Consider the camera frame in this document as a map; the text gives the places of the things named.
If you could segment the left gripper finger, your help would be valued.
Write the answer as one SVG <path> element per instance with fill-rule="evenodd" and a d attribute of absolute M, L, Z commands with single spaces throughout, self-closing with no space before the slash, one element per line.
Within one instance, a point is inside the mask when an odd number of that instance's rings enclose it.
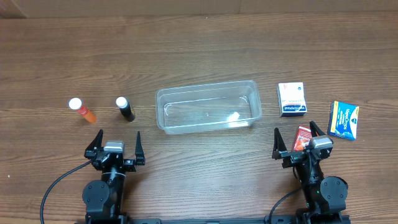
<path fill-rule="evenodd" d="M 144 151 L 143 151 L 142 143 L 141 143 L 141 134 L 139 131 L 137 132 L 137 137 L 136 137 L 135 155 L 136 155 L 136 159 L 145 159 L 145 155 L 144 155 Z"/>
<path fill-rule="evenodd" d="M 85 152 L 98 152 L 101 149 L 103 140 L 103 130 L 100 129 L 92 142 L 85 149 Z"/>

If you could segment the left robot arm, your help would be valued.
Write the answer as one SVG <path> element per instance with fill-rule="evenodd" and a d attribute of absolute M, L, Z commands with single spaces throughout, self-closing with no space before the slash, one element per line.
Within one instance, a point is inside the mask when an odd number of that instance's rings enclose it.
<path fill-rule="evenodd" d="M 108 141 L 102 146 L 103 130 L 99 130 L 94 140 L 85 149 L 84 157 L 101 171 L 101 178 L 89 182 L 83 189 L 82 199 L 86 205 L 86 223 L 129 223 L 131 218 L 121 211 L 124 183 L 127 172 L 135 172 L 136 166 L 146 163 L 137 133 L 135 158 L 124 157 L 123 141 Z"/>

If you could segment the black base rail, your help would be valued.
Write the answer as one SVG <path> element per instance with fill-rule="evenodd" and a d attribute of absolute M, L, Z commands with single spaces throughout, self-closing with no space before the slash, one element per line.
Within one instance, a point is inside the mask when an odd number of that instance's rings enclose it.
<path fill-rule="evenodd" d="M 293 224 L 299 223 L 295 219 L 294 215 L 273 215 L 272 221 L 269 222 L 268 215 L 264 218 L 222 218 L 222 219 L 185 219 L 185 220 L 161 220 L 158 218 L 150 218 L 150 219 L 132 219 L 132 218 L 120 218 L 119 220 L 106 220 L 100 222 L 92 222 L 92 221 L 81 221 L 77 222 L 79 224 L 83 223 L 127 223 L 127 224 Z M 348 215 L 342 216 L 342 221 L 338 222 L 337 220 L 325 220 L 320 221 L 319 219 L 315 219 L 314 222 L 311 223 L 343 223 L 349 224 L 351 220 Z"/>

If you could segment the blue yellow VapoDrops box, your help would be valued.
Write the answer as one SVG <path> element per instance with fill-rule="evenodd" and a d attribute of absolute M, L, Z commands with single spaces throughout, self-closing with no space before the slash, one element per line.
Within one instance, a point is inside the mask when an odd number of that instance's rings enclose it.
<path fill-rule="evenodd" d="M 354 141 L 357 138 L 359 107 L 334 101 L 330 106 L 327 134 Z"/>

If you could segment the white blue plaster box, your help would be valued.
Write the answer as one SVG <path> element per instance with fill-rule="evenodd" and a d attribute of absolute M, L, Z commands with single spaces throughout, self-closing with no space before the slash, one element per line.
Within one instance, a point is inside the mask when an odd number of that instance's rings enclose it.
<path fill-rule="evenodd" d="M 279 83 L 277 94 L 281 117 L 303 116 L 307 112 L 303 82 Z"/>

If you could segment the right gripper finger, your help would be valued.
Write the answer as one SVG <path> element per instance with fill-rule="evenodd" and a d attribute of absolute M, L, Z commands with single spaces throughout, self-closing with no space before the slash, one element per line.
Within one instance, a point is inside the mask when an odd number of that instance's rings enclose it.
<path fill-rule="evenodd" d="M 286 146 L 278 128 L 274 129 L 274 147 L 273 152 L 285 152 Z"/>
<path fill-rule="evenodd" d="M 325 133 L 317 126 L 317 124 L 314 121 L 310 122 L 310 131 L 311 131 L 312 137 L 325 135 Z"/>

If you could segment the clear plastic container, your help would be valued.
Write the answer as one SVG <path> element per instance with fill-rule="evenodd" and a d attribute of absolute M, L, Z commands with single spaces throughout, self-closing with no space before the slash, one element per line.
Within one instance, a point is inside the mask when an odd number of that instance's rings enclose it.
<path fill-rule="evenodd" d="M 253 80 L 164 88 L 155 94 L 155 110 L 169 135 L 246 127 L 262 118 Z"/>

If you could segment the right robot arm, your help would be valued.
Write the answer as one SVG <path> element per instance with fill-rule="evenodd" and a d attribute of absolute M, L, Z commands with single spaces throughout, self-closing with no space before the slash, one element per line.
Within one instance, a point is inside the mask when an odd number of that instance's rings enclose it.
<path fill-rule="evenodd" d="M 348 184 L 341 177 L 323 175 L 320 162 L 330 157 L 333 140 L 315 122 L 310 122 L 312 137 L 301 151 L 288 151 L 278 128 L 274 129 L 272 158 L 282 160 L 283 168 L 293 168 L 300 187 L 283 196 L 272 207 L 265 219 L 266 223 L 277 223 L 282 217 L 274 211 L 285 199 L 302 191 L 306 208 L 298 209 L 294 215 L 283 218 L 288 223 L 350 223 L 349 216 L 343 215 L 346 209 Z"/>

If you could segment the black bottle white cap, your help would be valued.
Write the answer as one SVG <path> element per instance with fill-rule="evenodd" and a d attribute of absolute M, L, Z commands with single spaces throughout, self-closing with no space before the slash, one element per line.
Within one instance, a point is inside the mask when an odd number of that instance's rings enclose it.
<path fill-rule="evenodd" d="M 131 109 L 131 105 L 129 104 L 128 100 L 120 96 L 116 99 L 116 105 L 118 106 L 121 114 L 129 121 L 134 121 L 136 116 L 133 110 Z"/>

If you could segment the orange tube white cap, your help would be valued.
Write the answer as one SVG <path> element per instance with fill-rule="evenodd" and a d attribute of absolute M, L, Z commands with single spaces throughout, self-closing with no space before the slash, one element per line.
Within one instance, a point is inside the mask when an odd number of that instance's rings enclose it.
<path fill-rule="evenodd" d="M 83 104 L 79 98 L 72 98 L 68 102 L 70 109 L 75 110 L 78 114 L 84 117 L 89 123 L 96 122 L 96 116 Z"/>

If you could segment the red orange medicine box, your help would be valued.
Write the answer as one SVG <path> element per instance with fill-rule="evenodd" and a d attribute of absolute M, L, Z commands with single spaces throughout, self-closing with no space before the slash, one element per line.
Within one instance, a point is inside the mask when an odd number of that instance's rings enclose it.
<path fill-rule="evenodd" d="M 310 128 L 307 126 L 299 126 L 292 145 L 292 151 L 303 151 L 305 147 L 308 146 L 311 138 L 312 132 Z"/>

